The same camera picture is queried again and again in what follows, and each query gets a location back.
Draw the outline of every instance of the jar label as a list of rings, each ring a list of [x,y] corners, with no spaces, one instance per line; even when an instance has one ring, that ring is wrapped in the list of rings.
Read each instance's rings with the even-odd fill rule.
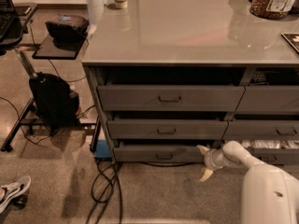
[[[292,9],[295,0],[270,0],[267,11],[286,12]]]

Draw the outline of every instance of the sneaker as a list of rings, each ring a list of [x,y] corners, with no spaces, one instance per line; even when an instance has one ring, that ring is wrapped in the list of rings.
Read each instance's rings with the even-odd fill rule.
[[[5,192],[4,198],[0,201],[0,214],[7,208],[9,202],[25,193],[29,189],[31,177],[29,175],[19,178],[16,182],[1,186]]]

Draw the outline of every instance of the laptop keyboard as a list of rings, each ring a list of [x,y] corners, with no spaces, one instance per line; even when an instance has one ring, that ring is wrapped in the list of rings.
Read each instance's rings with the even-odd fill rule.
[[[0,15],[0,39],[8,30],[10,24],[16,16],[14,14],[1,14]]]

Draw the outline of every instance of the black backpack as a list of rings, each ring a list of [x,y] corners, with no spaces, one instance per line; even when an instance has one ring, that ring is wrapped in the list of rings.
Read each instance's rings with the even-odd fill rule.
[[[29,86],[36,103],[36,114],[50,125],[50,135],[55,135],[61,126],[76,126],[78,95],[75,98],[71,95],[73,91],[66,81],[40,72],[29,79]]]

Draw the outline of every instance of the laptop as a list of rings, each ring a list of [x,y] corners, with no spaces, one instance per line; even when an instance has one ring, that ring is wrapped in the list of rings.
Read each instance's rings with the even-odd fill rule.
[[[17,16],[12,0],[0,0],[0,40]]]

